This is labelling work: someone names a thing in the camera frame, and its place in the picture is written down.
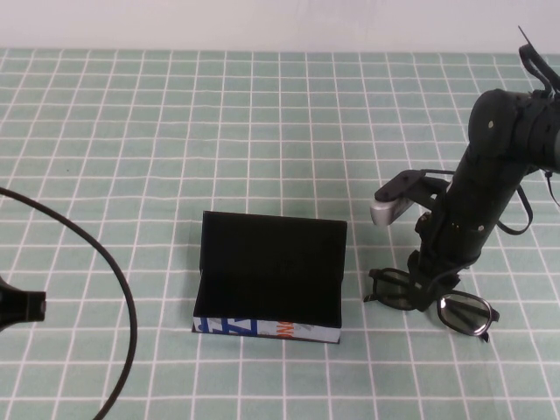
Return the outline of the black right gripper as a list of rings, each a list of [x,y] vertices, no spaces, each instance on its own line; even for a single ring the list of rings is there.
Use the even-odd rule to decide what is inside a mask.
[[[407,298],[414,310],[425,312],[434,301],[432,283],[437,291],[453,290],[460,282],[459,272],[476,262],[476,247],[446,243],[431,248],[422,243],[408,258]]]

